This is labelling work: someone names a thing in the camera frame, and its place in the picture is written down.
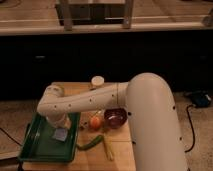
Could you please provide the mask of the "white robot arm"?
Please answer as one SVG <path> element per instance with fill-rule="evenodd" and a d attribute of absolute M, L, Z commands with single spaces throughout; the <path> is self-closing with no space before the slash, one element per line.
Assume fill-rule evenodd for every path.
<path fill-rule="evenodd" d="M 154 73 L 71 96 L 60 86 L 50 85 L 37 112 L 60 127 L 68 113 L 117 108 L 129 114 L 136 171 L 189 170 L 173 94 L 168 83 Z"/>

